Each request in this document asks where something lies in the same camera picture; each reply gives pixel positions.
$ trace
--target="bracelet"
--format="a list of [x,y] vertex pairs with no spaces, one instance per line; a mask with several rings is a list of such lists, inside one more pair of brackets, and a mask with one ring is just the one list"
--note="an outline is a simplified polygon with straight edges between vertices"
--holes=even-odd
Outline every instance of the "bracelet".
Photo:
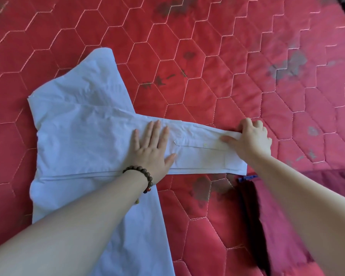
[[129,166],[127,167],[126,169],[123,170],[123,173],[127,170],[137,170],[137,171],[140,171],[142,172],[145,177],[147,177],[147,180],[148,180],[148,187],[146,188],[146,190],[143,191],[144,194],[146,194],[147,192],[149,192],[151,190],[151,187],[153,186],[153,183],[152,183],[152,176],[149,172],[147,172],[147,170],[141,166]]

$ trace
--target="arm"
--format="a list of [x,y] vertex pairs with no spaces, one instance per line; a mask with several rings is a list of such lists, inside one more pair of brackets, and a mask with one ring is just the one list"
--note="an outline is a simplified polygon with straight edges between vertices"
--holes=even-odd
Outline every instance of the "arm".
[[[142,166],[159,182],[174,162],[164,160],[168,128],[161,140],[160,122],[150,123],[139,143],[134,132],[131,164]],[[112,183],[51,213],[0,246],[2,275],[88,275],[111,238],[111,234],[140,194],[147,179],[129,170]]]
[[241,122],[242,138],[222,141],[257,172],[327,275],[345,275],[345,197],[271,157],[261,121]]

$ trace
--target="left hand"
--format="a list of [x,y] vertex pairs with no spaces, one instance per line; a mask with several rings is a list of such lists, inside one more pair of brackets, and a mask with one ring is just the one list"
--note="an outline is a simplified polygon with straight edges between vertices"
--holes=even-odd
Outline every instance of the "left hand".
[[131,164],[145,168],[151,174],[154,185],[165,177],[176,157],[174,153],[164,159],[170,131],[169,127],[165,127],[161,137],[160,131],[161,121],[158,120],[157,122],[149,122],[146,135],[141,141],[139,140],[139,131],[134,130],[133,133],[134,154]]

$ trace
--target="red quilted mattress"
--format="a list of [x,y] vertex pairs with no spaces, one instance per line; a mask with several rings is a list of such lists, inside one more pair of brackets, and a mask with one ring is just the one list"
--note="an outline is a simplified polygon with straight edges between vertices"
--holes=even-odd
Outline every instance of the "red quilted mattress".
[[[345,168],[336,0],[0,0],[0,244],[31,222],[36,130],[26,97],[100,46],[114,51],[137,113],[226,130],[260,118],[281,161]],[[177,276],[262,275],[233,181],[158,185]]]

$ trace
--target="forearm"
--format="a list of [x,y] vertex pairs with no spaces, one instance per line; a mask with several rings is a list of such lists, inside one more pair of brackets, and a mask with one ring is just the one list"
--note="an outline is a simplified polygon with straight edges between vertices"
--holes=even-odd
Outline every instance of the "forearm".
[[345,275],[345,198],[270,156],[249,163],[328,275]]
[[127,171],[28,227],[0,247],[0,276],[88,275],[146,187],[142,173]]

